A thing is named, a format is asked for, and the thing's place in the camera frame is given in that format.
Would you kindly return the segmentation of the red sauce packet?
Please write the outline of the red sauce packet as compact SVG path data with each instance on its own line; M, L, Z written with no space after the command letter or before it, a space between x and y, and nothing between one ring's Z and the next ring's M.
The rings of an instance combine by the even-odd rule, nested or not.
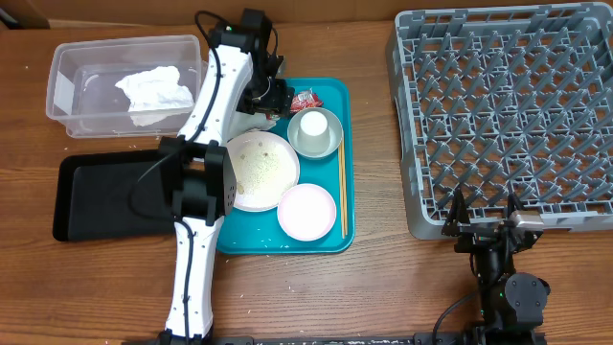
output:
M298 92L292 99L290 113L296 114L307 108L321 107L323 101L311 89Z

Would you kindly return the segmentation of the grey metal bowl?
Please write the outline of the grey metal bowl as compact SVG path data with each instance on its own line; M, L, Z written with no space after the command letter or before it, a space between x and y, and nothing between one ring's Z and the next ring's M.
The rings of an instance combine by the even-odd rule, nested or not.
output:
M329 138L330 138L329 147L326 151L320 154L316 154L316 155L312 155L312 154L309 154L308 152L305 152L300 147L300 144L298 142L298 130L299 130L300 120L306 112L313 111L313 110L322 112L329 121ZM308 159L324 159L330 156L339 148L343 137L344 137L344 130L342 128L342 124L339 118L331 111L321 108L321 107L307 108L307 109L303 109L302 111L299 111L292 117L287 127L287 139L288 139L289 144L300 155Z

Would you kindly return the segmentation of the white paper cup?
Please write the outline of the white paper cup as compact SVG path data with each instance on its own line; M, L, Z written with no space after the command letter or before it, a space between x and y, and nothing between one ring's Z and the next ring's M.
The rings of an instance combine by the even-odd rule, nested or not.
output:
M316 155L329 147L329 121L320 111L306 112L299 123L298 142L309 154Z

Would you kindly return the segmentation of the white napkin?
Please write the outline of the white napkin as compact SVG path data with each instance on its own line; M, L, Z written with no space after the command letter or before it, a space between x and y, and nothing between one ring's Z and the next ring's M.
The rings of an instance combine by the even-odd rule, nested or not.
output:
M267 131L277 124L276 120L270 120L266 117L248 116L240 123L240 133L250 131Z
M129 112L181 109L193 106L193 94L179 85L175 66L159 66L123 77L115 83L130 101Z

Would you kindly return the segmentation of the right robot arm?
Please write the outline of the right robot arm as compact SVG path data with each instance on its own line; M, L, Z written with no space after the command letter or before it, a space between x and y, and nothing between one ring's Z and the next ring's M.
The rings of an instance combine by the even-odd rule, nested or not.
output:
M549 284L529 273L518 272L512 256L532 248L543 235L541 215L526 210L517 195L509 195L506 216L497 223L473 223L460 188L443 225L442 234L455 238L454 250L467 253L477 279L477 289L448 307L431 333L433 344L544 344L535 329L543 324L543 311L551 293ZM439 329L444 319L462 304L478 298L480 322L444 339Z

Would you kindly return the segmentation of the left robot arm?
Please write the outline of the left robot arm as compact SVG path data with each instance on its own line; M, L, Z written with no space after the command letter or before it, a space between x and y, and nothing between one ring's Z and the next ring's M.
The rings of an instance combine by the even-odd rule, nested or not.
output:
M162 157L150 167L161 174L177 241L172 302L158 344L211 343L216 244L237 194L225 145L244 117L289 116L294 96L277 77L284 59L268 46L278 33L264 11L246 9L237 24L220 17L202 35L209 65L192 114L177 137L162 139Z

